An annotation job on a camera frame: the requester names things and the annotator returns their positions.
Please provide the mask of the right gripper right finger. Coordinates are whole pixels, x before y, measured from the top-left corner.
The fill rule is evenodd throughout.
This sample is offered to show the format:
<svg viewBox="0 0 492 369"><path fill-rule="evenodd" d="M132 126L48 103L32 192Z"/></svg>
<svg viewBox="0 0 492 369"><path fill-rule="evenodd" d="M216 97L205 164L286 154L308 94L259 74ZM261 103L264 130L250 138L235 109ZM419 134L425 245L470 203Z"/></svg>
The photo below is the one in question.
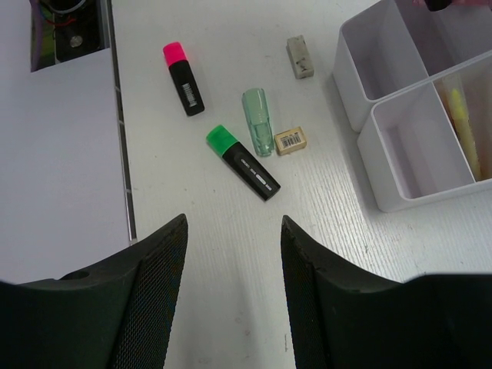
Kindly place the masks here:
<svg viewBox="0 0 492 369"><path fill-rule="evenodd" d="M281 260L297 367L491 366L489 274L388 280L317 243L289 217Z"/></svg>

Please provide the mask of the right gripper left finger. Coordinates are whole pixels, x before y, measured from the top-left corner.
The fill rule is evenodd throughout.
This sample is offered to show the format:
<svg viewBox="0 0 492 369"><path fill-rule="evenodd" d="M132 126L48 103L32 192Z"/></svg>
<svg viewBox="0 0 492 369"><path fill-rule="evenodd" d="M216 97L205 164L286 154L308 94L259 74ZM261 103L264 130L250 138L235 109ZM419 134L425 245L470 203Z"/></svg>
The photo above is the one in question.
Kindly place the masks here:
<svg viewBox="0 0 492 369"><path fill-rule="evenodd" d="M1 285L3 368L162 368L188 246L180 214L59 279Z"/></svg>

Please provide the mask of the yellow thin pen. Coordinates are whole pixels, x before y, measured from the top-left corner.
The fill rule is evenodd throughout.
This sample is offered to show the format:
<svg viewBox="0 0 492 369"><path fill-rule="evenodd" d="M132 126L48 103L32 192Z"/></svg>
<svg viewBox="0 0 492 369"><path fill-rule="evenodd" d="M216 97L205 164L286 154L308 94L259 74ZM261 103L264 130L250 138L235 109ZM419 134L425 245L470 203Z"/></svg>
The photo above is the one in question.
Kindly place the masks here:
<svg viewBox="0 0 492 369"><path fill-rule="evenodd" d="M464 155L468 161L474 179L482 179L480 160L474 134L470 125L470 116L464 96L458 88L452 88L448 96L451 117Z"/></svg>

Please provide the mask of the green transparent highlighter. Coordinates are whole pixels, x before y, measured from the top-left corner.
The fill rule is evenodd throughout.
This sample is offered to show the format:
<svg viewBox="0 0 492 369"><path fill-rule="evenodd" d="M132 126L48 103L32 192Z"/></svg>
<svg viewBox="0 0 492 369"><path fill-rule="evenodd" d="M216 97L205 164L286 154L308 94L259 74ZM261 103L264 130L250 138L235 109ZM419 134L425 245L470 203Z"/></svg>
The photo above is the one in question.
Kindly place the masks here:
<svg viewBox="0 0 492 369"><path fill-rule="evenodd" d="M241 102L254 150L258 156L270 156L274 150L271 117L263 88L250 88Z"/></svg>

